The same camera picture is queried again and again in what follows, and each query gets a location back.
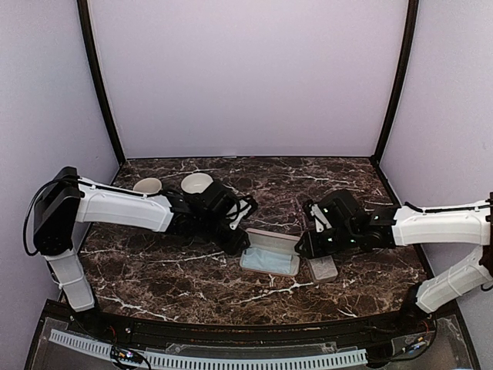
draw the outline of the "white cable tray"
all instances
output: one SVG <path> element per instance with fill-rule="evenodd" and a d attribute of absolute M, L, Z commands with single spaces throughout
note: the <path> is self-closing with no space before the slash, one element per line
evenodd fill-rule
<path fill-rule="evenodd" d="M 90 338 L 52 329 L 49 340 L 93 357 L 111 361 L 111 345 Z M 154 370 L 326 370 L 366 365 L 366 350 L 359 349 L 331 355 L 269 359 L 223 359 L 166 355 L 153 351 L 140 352 Z"/>

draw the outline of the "marble tabletop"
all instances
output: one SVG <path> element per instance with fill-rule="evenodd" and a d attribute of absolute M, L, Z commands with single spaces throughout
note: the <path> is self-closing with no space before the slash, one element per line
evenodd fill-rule
<path fill-rule="evenodd" d="M 115 185 L 157 177 L 179 189 L 190 173 L 220 179 L 259 204 L 243 229 L 301 235 L 301 205 L 349 189 L 373 210 L 390 204 L 368 159 L 250 157 L 130 160 Z M 294 278 L 242 270 L 214 244 L 135 227 L 94 224 L 80 257 L 103 311 L 209 325 L 278 325 L 356 318 L 397 310 L 409 286 L 425 279 L 413 247 L 334 255 L 337 280 L 315 284 L 302 260 Z"/>

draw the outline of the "blue cloth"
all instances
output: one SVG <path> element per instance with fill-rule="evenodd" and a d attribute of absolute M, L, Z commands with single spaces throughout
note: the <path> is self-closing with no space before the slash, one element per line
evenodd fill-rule
<path fill-rule="evenodd" d="M 289 275 L 291 272 L 290 254 L 265 251 L 260 248 L 248 248 L 243 252 L 242 267 L 250 270 Z"/>

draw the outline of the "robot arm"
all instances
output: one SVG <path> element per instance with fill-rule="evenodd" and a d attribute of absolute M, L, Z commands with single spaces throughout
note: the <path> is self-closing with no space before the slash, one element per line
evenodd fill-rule
<path fill-rule="evenodd" d="M 211 181 L 195 193 L 161 190 L 145 194 L 79 177 L 72 167 L 61 170 L 35 199 L 34 245 L 74 311 L 96 305 L 72 244 L 75 222 L 107 222 L 197 236 L 213 241 L 227 254 L 249 247 L 247 233 L 238 223 L 257 209 L 257 202 L 250 196 L 239 199 L 221 182 Z"/>
<path fill-rule="evenodd" d="M 456 207 L 382 207 L 369 214 L 347 190 L 337 190 L 318 203 L 309 200 L 305 213 L 315 221 L 297 245 L 308 258 L 350 247 L 370 251 L 420 243 L 470 243 L 476 247 L 464 260 L 442 274 L 413 286 L 401 312 L 423 316 L 480 285 L 493 281 L 491 201 Z"/>

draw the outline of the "lavender wall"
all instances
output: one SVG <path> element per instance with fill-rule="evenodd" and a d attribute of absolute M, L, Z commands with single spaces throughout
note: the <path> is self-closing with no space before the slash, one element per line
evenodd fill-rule
<path fill-rule="evenodd" d="M 0 50 L 0 368 L 17 369 L 45 299 L 58 294 L 43 259 L 22 249 L 26 207 L 63 166 L 108 181 L 117 163 L 75 1 L 1 1 Z"/>
<path fill-rule="evenodd" d="M 382 167 L 402 200 L 462 204 L 493 191 L 493 2 L 421 2 L 409 70 Z M 472 246 L 427 246 L 436 274 Z M 491 368 L 493 294 L 459 299 Z"/>
<path fill-rule="evenodd" d="M 406 0 L 91 6 L 128 157 L 373 153 Z"/>

